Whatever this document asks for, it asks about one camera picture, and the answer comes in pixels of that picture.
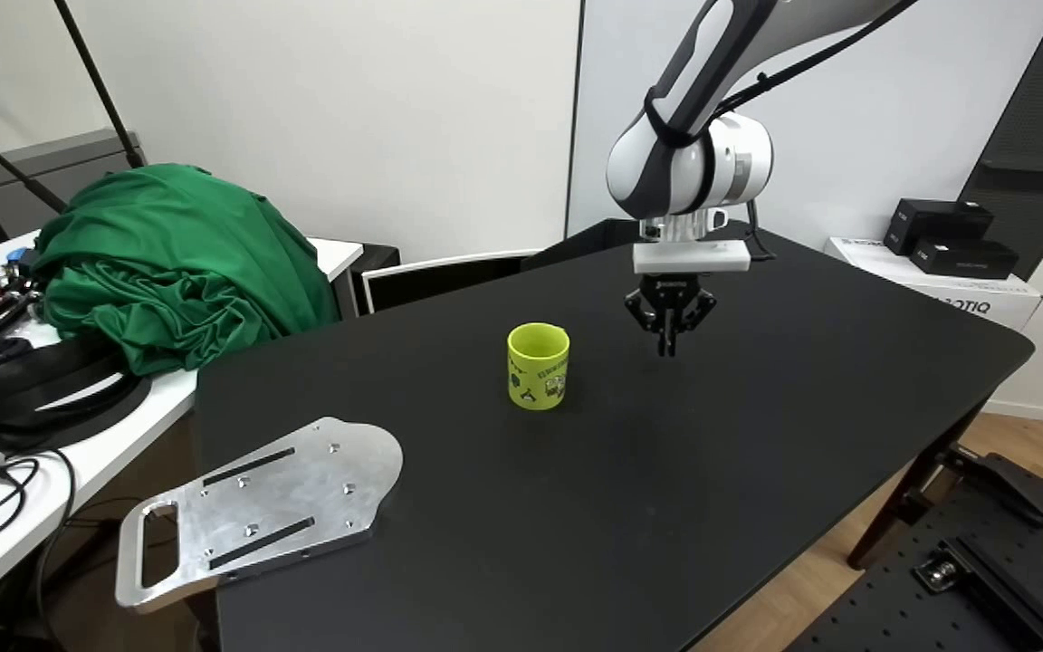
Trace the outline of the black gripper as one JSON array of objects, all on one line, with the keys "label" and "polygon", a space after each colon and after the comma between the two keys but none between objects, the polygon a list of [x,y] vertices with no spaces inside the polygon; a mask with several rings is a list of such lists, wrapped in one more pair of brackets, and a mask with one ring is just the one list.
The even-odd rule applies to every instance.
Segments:
[{"label": "black gripper", "polygon": [[697,325],[716,297],[701,289],[696,276],[643,276],[624,303],[640,325],[654,325],[654,352],[665,354],[668,348],[673,360],[684,335],[680,325]]}]

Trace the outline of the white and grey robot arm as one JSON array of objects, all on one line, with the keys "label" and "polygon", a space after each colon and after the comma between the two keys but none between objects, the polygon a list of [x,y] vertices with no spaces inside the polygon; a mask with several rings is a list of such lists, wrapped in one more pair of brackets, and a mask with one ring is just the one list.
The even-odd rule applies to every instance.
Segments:
[{"label": "white and grey robot arm", "polygon": [[773,169],[771,136],[741,105],[871,37],[917,0],[701,0],[609,151],[611,203],[638,225],[624,297],[661,354],[716,303],[701,276],[753,265],[729,207],[753,207]]}]

